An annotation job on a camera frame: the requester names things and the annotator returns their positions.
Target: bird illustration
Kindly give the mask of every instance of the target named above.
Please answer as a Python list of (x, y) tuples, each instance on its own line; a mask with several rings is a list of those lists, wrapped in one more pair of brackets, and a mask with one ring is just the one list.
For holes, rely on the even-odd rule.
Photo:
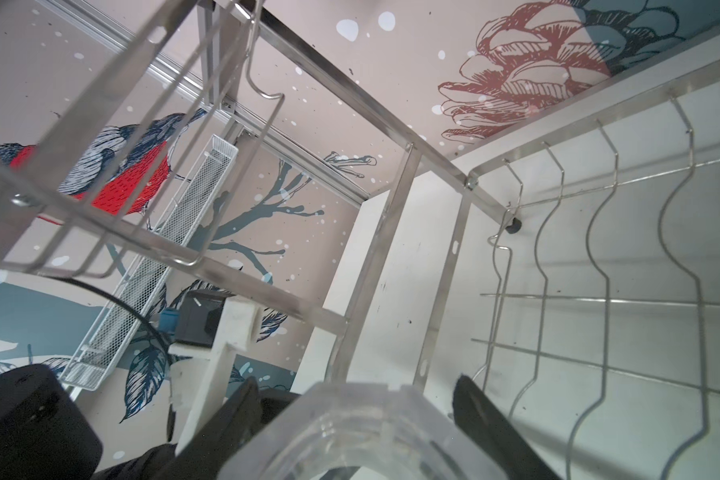
[[(192, 116), (190, 123), (205, 114), (206, 111), (199, 108)], [(120, 208), (125, 205), (127, 198), (144, 177), (152, 165), (152, 161), (176, 131), (176, 127), (183, 118), (184, 114), (176, 113), (154, 120), (136, 143), (134, 149), (125, 158), (125, 161), (117, 168), (112, 178), (109, 178), (102, 191), (96, 196), (93, 206), (116, 215)], [(188, 128), (188, 125), (184, 127), (181, 133)], [(77, 199), (84, 198), (96, 178), (103, 174), (106, 166), (115, 159), (117, 152), (125, 147), (126, 142), (137, 128), (137, 124), (124, 127), (104, 127), (83, 153), (83, 156), (72, 167), (72, 170), (59, 186), (58, 191)], [(0, 162), (10, 168), (17, 169), (32, 155), (34, 149), (35, 145), (1, 144)], [(155, 196), (163, 182), (170, 176), (171, 168), (168, 163), (170, 154), (170, 151), (163, 152), (163, 158), (160, 160), (157, 170), (152, 174), (152, 178), (146, 182), (144, 190), (128, 209), (127, 214), (141, 212), (152, 197)]]

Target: transparent plastic part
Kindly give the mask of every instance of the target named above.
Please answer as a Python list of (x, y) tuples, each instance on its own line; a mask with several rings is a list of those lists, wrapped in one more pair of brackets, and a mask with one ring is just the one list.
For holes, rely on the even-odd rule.
[[(365, 467), (353, 476), (358, 480), (507, 478), (417, 389), (357, 383), (309, 389), (231, 457), (217, 478), (312, 480), (342, 467)], [(379, 475), (363, 475), (366, 469)]]

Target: black cable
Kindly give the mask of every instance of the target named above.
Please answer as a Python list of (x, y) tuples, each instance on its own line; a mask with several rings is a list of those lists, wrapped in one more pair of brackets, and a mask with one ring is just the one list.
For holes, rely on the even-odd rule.
[(136, 311), (135, 308), (133, 308), (131, 305), (128, 305), (127, 303), (123, 302), (119, 298), (117, 298), (115, 295), (112, 295), (111, 293), (105, 292), (101, 288), (98, 288), (97, 286), (93, 286), (89, 283), (81, 282), (79, 280), (76, 280), (74, 278), (68, 278), (66, 276), (47, 276), (45, 278), (52, 278), (54, 280), (58, 280), (59, 282), (69, 283), (70, 285), (77, 286), (79, 288), (82, 288), (84, 290), (88, 290), (89, 292), (96, 293), (98, 296), (102, 296), (106, 298), (108, 301), (115, 303), (120, 308), (124, 309), (131, 315), (133, 315), (138, 321), (141, 322), (141, 324), (146, 328), (146, 331), (154, 337), (155, 341), (157, 341), (160, 344), (160, 348), (163, 350), (163, 353), (166, 355), (166, 359), (168, 361), (168, 365), (173, 364), (173, 359), (171, 358), (172, 355), (168, 353), (168, 344), (166, 343), (165, 339), (163, 339), (163, 336), (160, 334), (160, 332), (155, 329), (155, 327), (152, 326), (152, 324), (140, 313)]

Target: black rubber foot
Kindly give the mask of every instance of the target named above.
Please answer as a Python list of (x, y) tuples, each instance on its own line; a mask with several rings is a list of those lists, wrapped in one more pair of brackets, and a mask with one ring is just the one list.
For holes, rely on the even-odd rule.
[(520, 227), (522, 225), (523, 222), (521, 222), (519, 218), (515, 217), (512, 219), (512, 223), (507, 225), (504, 229), (507, 231), (508, 234), (516, 234), (520, 231)]

